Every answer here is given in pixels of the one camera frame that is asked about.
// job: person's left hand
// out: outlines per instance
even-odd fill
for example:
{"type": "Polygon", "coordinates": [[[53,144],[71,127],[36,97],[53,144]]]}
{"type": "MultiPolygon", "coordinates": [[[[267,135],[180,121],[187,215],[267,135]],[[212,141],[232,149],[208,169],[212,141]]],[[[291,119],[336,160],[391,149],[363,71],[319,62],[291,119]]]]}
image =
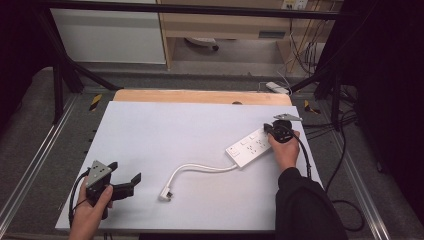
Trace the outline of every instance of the person's left hand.
{"type": "Polygon", "coordinates": [[[113,193],[112,186],[109,185],[106,187],[96,205],[93,207],[86,197],[86,183],[87,177],[84,178],[80,187],[77,204],[82,203],[75,210],[75,217],[69,234],[70,240],[92,239],[100,225],[104,209],[112,206],[110,202],[113,193]]]}

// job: white cabinet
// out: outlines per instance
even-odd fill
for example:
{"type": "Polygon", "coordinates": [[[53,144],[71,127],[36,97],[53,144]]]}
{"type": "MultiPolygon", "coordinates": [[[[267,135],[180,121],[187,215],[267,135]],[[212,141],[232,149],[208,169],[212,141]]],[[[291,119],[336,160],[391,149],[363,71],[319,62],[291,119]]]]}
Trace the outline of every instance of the white cabinet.
{"type": "Polygon", "coordinates": [[[165,64],[156,13],[62,9],[52,9],[52,13],[66,51],[75,61],[165,64]]]}

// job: person's right hand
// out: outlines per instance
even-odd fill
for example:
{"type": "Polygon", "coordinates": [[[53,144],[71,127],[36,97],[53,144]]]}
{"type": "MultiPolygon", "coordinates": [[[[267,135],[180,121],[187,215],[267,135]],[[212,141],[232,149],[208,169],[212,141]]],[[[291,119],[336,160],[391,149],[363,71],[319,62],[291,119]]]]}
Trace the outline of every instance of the person's right hand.
{"type": "MultiPolygon", "coordinates": [[[[293,132],[297,137],[300,136],[300,132],[293,132]]],[[[296,161],[300,150],[299,142],[296,138],[293,137],[286,143],[279,143],[271,134],[268,133],[268,142],[274,150],[275,160],[280,166],[282,172],[284,172],[287,168],[296,167],[296,161]]]]}

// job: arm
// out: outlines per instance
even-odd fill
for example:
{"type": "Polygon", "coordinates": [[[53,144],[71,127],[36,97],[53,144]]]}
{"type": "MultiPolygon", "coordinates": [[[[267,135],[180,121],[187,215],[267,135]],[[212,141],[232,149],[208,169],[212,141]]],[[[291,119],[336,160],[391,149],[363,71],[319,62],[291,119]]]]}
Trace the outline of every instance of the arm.
{"type": "Polygon", "coordinates": [[[281,144],[268,135],[282,171],[276,195],[276,239],[347,239],[346,232],[321,186],[296,168],[299,143],[281,144]]]}

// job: white table surface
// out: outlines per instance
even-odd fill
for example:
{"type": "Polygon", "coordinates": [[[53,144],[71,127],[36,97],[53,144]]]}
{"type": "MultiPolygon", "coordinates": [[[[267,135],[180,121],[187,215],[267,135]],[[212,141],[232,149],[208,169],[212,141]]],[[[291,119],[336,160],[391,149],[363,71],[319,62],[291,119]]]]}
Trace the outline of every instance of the white table surface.
{"type": "MultiPolygon", "coordinates": [[[[142,178],[133,197],[114,202],[109,217],[101,222],[99,229],[274,230],[280,171],[272,150],[243,169],[231,172],[180,172],[171,185],[174,194],[171,202],[161,202],[158,196],[172,172],[182,164],[232,166],[234,163],[225,149],[263,123],[272,123],[273,116],[282,113],[298,116],[292,106],[109,102],[79,174],[94,160],[105,165],[117,161],[112,184],[129,182],[138,172],[142,178]]],[[[293,129],[301,132],[300,139],[312,166],[312,179],[321,184],[302,125],[292,123],[293,129]]],[[[306,176],[302,151],[297,167],[306,176]]],[[[59,230],[69,230],[68,206],[69,198],[56,225],[59,230]]]]}

